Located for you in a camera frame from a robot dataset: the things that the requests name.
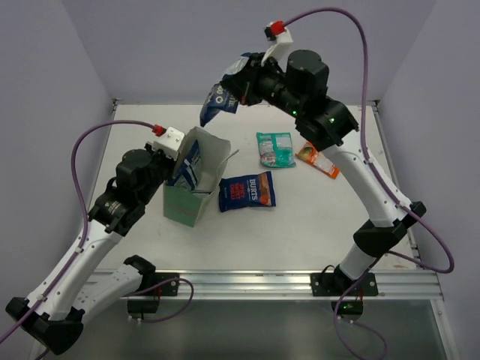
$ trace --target white bracket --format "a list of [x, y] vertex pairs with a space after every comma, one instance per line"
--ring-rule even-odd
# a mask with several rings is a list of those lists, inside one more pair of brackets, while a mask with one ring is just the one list
[[274, 58], [279, 61], [293, 44], [292, 35], [290, 30], [285, 28], [285, 31], [278, 34], [273, 41], [269, 41], [270, 47], [265, 51], [265, 55], [262, 58], [262, 66], [265, 64], [268, 58]]

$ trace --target blue snack bag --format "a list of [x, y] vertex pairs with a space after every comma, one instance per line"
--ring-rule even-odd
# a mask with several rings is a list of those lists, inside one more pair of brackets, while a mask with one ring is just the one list
[[256, 133], [260, 162], [266, 167], [294, 167], [290, 133]]
[[239, 101], [225, 90], [219, 83], [213, 85], [202, 110], [200, 111], [200, 126], [203, 128], [212, 120], [221, 110], [227, 113], [235, 114], [239, 107]]
[[187, 156], [185, 156], [185, 159], [178, 168], [178, 171], [167, 183], [167, 186], [195, 190], [200, 182], [201, 174], [202, 161], [200, 160], [200, 146], [198, 140], [195, 140]]
[[276, 206], [272, 172], [220, 180], [218, 205], [221, 212], [258, 206]]

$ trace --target metal frame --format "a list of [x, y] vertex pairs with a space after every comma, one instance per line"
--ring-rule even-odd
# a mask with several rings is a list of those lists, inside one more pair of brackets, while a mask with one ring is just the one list
[[[97, 270], [89, 279], [92, 285], [107, 278], [113, 270]], [[333, 297], [313, 297], [310, 274], [315, 271], [202, 271], [157, 270], [178, 272], [181, 278], [195, 285], [195, 299], [242, 301], [320, 301], [337, 300]], [[441, 300], [442, 293], [437, 275], [432, 271], [402, 270], [375, 271], [379, 300]], [[178, 296], [168, 299], [187, 299], [190, 287], [181, 283]]]

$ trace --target teal snack bag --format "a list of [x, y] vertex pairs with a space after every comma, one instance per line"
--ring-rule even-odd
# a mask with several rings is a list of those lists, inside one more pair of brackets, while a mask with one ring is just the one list
[[294, 167], [290, 133], [256, 133], [260, 162], [266, 167]]

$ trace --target orange snack package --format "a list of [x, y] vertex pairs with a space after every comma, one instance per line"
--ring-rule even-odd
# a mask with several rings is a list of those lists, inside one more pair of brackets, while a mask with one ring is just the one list
[[303, 148], [300, 149], [296, 157], [330, 176], [332, 179], [336, 179], [340, 172], [340, 170], [329, 159], [327, 159], [324, 154], [315, 149], [311, 142], [307, 142], [303, 145]]

